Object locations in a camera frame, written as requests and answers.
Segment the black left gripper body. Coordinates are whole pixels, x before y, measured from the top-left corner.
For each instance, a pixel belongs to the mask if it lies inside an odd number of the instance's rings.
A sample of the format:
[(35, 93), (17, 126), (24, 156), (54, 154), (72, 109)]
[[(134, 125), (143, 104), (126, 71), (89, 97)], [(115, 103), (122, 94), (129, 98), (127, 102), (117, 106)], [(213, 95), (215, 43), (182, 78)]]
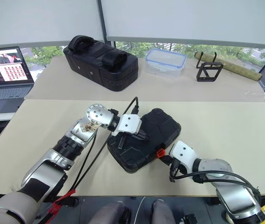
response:
[(125, 143), (125, 141), (126, 141), (126, 138), (129, 137), (129, 136), (131, 136), (131, 137), (134, 138), (134, 134), (131, 134), (131, 133), (123, 133), (123, 134), (121, 135), (120, 142), (119, 142), (119, 145), (118, 145), (118, 147), (117, 147), (118, 149), (122, 149), (122, 148), (123, 148), (124, 143)]

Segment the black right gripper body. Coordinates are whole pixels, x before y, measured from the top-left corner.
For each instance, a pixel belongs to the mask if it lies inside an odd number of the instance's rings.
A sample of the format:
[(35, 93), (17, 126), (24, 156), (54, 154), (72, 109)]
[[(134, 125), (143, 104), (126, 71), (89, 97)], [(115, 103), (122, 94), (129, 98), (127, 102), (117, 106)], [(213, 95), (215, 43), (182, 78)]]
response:
[(180, 161), (176, 158), (170, 159), (170, 175), (169, 180), (170, 182), (175, 182), (174, 177), (177, 176), (177, 173), (180, 172), (182, 175), (186, 175), (186, 168), (184, 165), (180, 163)]

